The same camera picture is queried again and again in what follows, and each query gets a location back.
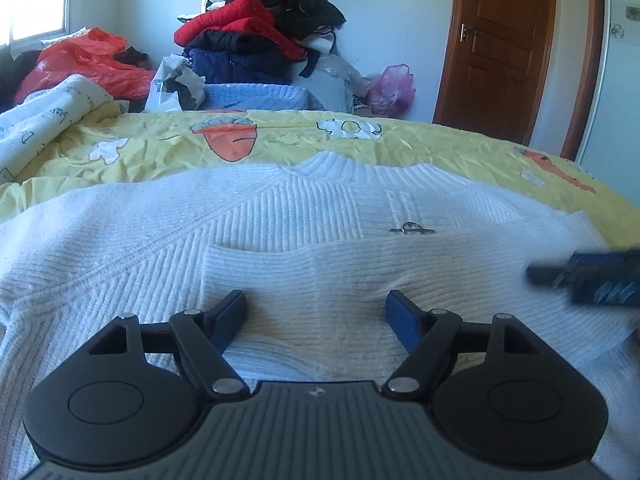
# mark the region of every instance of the yellow bedsheet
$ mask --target yellow bedsheet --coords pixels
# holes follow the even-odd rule
[[[583,210],[613,247],[640,244],[640,210],[575,164],[552,156],[536,161],[540,154],[523,154],[523,147],[510,142],[433,124],[334,112],[120,115],[115,104],[103,105],[64,131],[16,183],[0,186],[0,222],[94,184],[141,182],[223,164],[299,164],[324,150],[382,166],[428,162],[556,209]]]

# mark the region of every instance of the ribbed gray panel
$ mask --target ribbed gray panel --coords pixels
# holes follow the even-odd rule
[[[369,382],[263,383],[219,404],[183,447],[114,473],[44,464],[28,480],[606,480],[590,463],[552,472],[507,471],[444,440],[424,410],[392,402]]]

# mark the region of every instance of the red plastic bag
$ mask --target red plastic bag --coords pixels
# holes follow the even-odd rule
[[[367,103],[375,115],[398,117],[414,102],[414,75],[409,66],[392,65],[375,83],[367,95]]]
[[[127,40],[100,28],[47,47],[20,85],[15,104],[35,91],[53,88],[72,74],[91,79],[116,99],[145,98],[154,72],[114,60],[112,56],[126,47]]]

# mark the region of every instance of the orange cartoon print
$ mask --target orange cartoon print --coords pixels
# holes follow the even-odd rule
[[[249,155],[258,138],[258,127],[245,118],[214,117],[194,124],[191,131],[203,135],[211,151],[227,162],[238,162]]]
[[[551,159],[548,158],[548,156],[543,155],[542,153],[532,152],[529,150],[525,150],[524,152],[521,152],[521,153],[527,158],[530,158],[531,160],[533,160],[543,170],[559,176],[560,178],[566,180],[569,184],[573,184],[574,186],[579,187],[580,189],[583,189],[585,191],[589,191],[591,193],[596,192],[595,188],[591,186],[587,186],[586,184],[581,183],[577,178],[574,178],[571,175],[566,174],[564,171],[558,168],[551,161]]]

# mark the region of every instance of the wooden door frame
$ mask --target wooden door frame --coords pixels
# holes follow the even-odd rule
[[[593,95],[598,78],[600,67],[600,53],[602,50],[602,36],[604,27],[604,0],[589,0],[589,21],[587,28],[587,42],[582,64],[582,75],[578,86],[578,93],[574,105],[572,120],[562,147],[562,156],[575,158],[582,141],[584,129],[591,110]],[[550,1],[549,21],[547,29],[547,40],[543,54],[540,77],[534,98],[531,116],[524,138],[524,144],[528,145],[531,140],[533,128],[540,111],[540,101],[545,89],[546,76],[548,72],[549,60],[553,44],[554,31],[556,27],[557,0]],[[453,54],[458,42],[458,34],[462,26],[462,0],[453,0],[451,11],[451,22],[449,26],[449,38],[447,40],[447,50],[445,54],[442,78],[440,79],[440,90],[438,100],[433,115],[434,123],[442,123],[444,106],[449,93],[450,79],[453,70]]]

